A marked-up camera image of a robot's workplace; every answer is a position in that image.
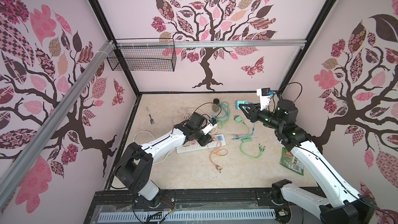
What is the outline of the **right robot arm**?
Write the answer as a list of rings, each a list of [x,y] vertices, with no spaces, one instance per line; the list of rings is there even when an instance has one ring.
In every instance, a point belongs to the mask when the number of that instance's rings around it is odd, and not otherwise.
[[[251,122],[261,122],[275,131],[278,141],[316,180],[324,197],[283,179],[272,184],[271,199],[276,205],[291,202],[316,216],[323,224],[368,224],[376,209],[370,196],[347,183],[320,153],[311,136],[295,122],[298,109],[290,100],[279,100],[273,112],[260,104],[240,104]]]

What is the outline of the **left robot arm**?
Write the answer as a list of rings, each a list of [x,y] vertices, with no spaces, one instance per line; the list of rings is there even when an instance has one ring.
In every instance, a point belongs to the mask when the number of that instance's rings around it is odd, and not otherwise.
[[[190,141],[206,146],[212,141],[210,132],[217,125],[215,118],[207,119],[194,112],[189,119],[174,125],[170,132],[152,142],[142,145],[133,142],[123,152],[114,176],[132,194],[148,201],[159,201],[161,189],[150,180],[153,164],[169,151]]]

